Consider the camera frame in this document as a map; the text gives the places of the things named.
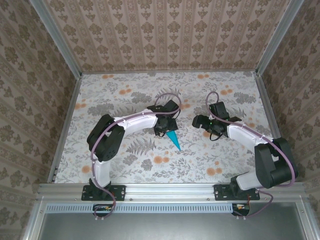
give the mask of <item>black mounting bracket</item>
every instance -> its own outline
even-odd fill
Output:
[[[125,200],[126,197],[126,185],[107,185],[105,187],[114,197],[117,202]],[[96,187],[92,182],[91,178],[89,180],[89,185],[83,186],[82,201],[112,201],[112,197],[106,192]]]
[[[247,201],[260,200],[260,194],[255,188],[242,191],[235,195],[230,184],[216,184],[213,186],[214,198],[216,201]]]

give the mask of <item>blue triangular object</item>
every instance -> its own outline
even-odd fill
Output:
[[[171,141],[176,145],[176,147],[181,151],[178,138],[175,131],[167,131],[166,135],[171,139]]]

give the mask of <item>cable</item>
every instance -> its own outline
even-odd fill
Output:
[[[251,128],[247,127],[245,124],[239,124],[239,123],[236,123],[236,122],[231,122],[231,121],[227,121],[227,120],[223,120],[217,116],[215,116],[211,111],[210,111],[210,108],[209,108],[209,104],[208,104],[208,99],[209,99],[209,96],[211,94],[216,94],[217,96],[219,96],[219,94],[216,92],[216,91],[211,91],[209,92],[209,94],[206,96],[206,99],[205,99],[205,106],[208,110],[208,112],[211,114],[211,116],[217,120],[219,120],[220,122],[223,122],[223,123],[226,123],[226,124],[231,124],[231,125],[235,125],[235,126],[238,126],[240,128],[244,128],[246,130],[248,130],[250,133],[258,136],[260,139],[263,139],[265,140],[267,143],[269,143],[272,147],[274,147],[274,149],[284,158],[284,160],[286,161],[286,163],[288,164],[289,168],[290,168],[290,172],[291,172],[291,181],[290,183],[288,184],[281,184],[281,185],[278,185],[278,187],[291,187],[294,183],[295,183],[295,180],[296,180],[296,175],[295,175],[295,170],[291,164],[291,162],[289,161],[288,157],[281,151],[280,148],[278,148],[272,141],[270,141],[268,138],[266,138],[265,136],[263,136],[262,134],[252,130]]]
[[[131,116],[123,117],[122,119],[119,119],[118,121],[115,121],[115,122],[111,123],[111,124],[101,133],[101,135],[98,137],[98,139],[96,140],[95,144],[94,144],[93,147],[92,147],[91,154],[90,154],[90,158],[91,158],[91,161],[92,161],[92,175],[93,175],[92,178],[93,178],[94,184],[95,184],[99,189],[101,189],[102,191],[104,191],[105,193],[107,193],[109,196],[111,196],[112,201],[113,201],[112,208],[111,208],[110,212],[109,212],[106,216],[103,217],[104,219],[107,218],[107,217],[109,217],[109,216],[111,215],[111,213],[114,211],[114,209],[115,209],[115,207],[116,207],[116,198],[113,196],[113,194],[112,194],[110,191],[108,191],[107,189],[104,189],[104,188],[98,183],[98,181],[97,181],[97,179],[96,179],[95,163],[96,163],[96,161],[98,160],[98,159],[95,159],[95,158],[94,158],[96,148],[97,148],[98,144],[100,143],[101,139],[103,138],[103,136],[104,136],[113,126],[115,126],[115,125],[117,125],[117,124],[119,124],[119,123],[128,121],[128,120],[133,119],[133,118],[136,118],[136,117],[140,117],[140,116],[146,116],[146,115],[171,115],[171,114],[177,113],[177,112],[181,109],[180,107],[181,107],[181,105],[182,105],[182,101],[181,101],[180,97],[179,97],[177,94],[175,94],[175,93],[166,92],[166,93],[163,93],[163,94],[159,95],[159,96],[157,97],[157,99],[155,100],[154,105],[156,105],[157,102],[158,102],[158,100],[159,100],[160,98],[162,98],[163,96],[165,96],[165,95],[172,95],[172,96],[176,97],[176,98],[179,100],[179,106],[178,106],[178,108],[177,108],[176,110],[170,111],[170,112],[142,112],[142,113],[140,112],[140,113],[137,113],[137,114],[134,114],[134,115],[131,115]],[[95,218],[98,219],[98,216],[97,216],[97,208],[95,209],[95,211],[94,211],[93,214],[94,214]]]
[[[258,191],[262,194],[265,194],[265,195],[268,195],[270,196],[270,200],[267,202],[266,205],[264,205],[259,211],[256,211],[255,213],[252,213],[250,215],[247,215],[247,216],[243,216],[240,212],[238,211],[235,211],[233,210],[234,213],[238,214],[239,216],[238,217],[242,217],[242,218],[251,218],[251,217],[254,217],[256,215],[258,215],[259,213],[261,213],[264,209],[266,209],[267,207],[269,207],[269,205],[272,203],[272,201],[274,200],[274,196],[272,196],[272,194],[266,192],[266,191],[261,191],[260,189],[258,189]]]
[[[247,195],[248,196],[248,202],[246,203],[246,204],[248,204],[249,205],[249,208],[250,208],[250,196],[249,196],[249,194]]]
[[[222,137],[222,134],[220,134],[216,139],[211,139],[211,137],[212,137],[212,133],[210,133],[210,137],[209,137],[209,139],[212,141],[212,142],[214,142],[214,141],[217,141],[217,140],[219,140],[221,137]]]

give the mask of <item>beige damask wallpaper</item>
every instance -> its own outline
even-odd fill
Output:
[[[44,0],[83,72],[254,69],[290,0]]]
[[[262,78],[320,223],[320,0],[304,1]]]
[[[45,183],[75,78],[27,0],[0,0],[0,239],[18,239]]]

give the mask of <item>floral pattern surface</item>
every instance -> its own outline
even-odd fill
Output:
[[[111,160],[114,183],[228,182],[254,169],[254,155],[240,142],[222,137],[210,141],[192,127],[196,115],[208,115],[205,98],[218,91],[230,116],[260,133],[271,132],[252,72],[178,72],[83,75],[56,183],[87,183],[92,176],[87,137],[104,114],[127,116],[153,105],[162,93],[182,100],[176,131],[181,151],[152,128],[128,135]],[[165,104],[171,97],[159,100]]]

